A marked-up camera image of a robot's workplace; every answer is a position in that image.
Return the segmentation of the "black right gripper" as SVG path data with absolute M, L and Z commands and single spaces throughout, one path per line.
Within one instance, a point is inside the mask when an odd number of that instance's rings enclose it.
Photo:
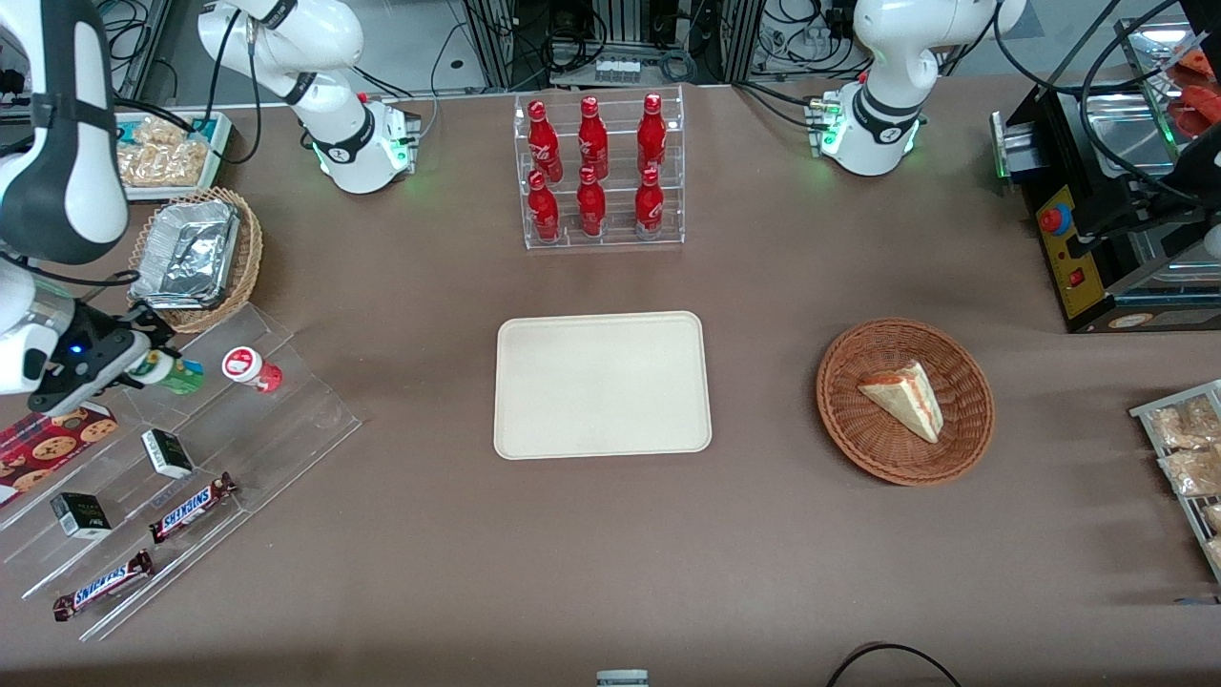
M 136 301 L 122 316 L 78 303 L 66 332 L 49 351 L 27 353 L 28 373 L 38 373 L 27 408 L 66 414 L 111 386 L 156 386 L 158 360 L 145 358 L 153 349 L 177 353 L 175 336 L 175 328 L 148 301 Z

